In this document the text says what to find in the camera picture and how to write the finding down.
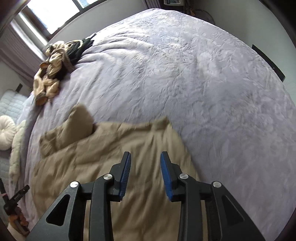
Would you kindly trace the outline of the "left hand orange glove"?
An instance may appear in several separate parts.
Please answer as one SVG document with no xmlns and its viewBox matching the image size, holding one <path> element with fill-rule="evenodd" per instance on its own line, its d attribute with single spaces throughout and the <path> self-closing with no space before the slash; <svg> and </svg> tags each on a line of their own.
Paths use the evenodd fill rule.
<svg viewBox="0 0 296 241">
<path fill-rule="evenodd" d="M 9 223 L 16 231 L 21 233 L 20 229 L 15 224 L 15 220 L 19 220 L 19 223 L 22 226 L 28 226 L 28 222 L 27 222 L 26 218 L 24 217 L 21 209 L 18 206 L 16 207 L 16 214 L 14 213 L 9 216 Z"/>
</svg>

